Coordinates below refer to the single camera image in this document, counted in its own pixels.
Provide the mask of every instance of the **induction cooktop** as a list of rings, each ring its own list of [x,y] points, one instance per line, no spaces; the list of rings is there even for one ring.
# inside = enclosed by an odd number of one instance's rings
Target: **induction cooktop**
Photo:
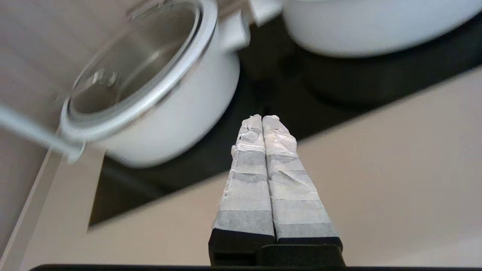
[[[278,17],[252,27],[239,52],[236,93],[193,148],[166,163],[131,169],[105,157],[90,226],[229,170],[231,146],[250,115],[278,115],[298,140],[482,64],[482,14],[452,32],[393,54],[337,59],[294,44]]]

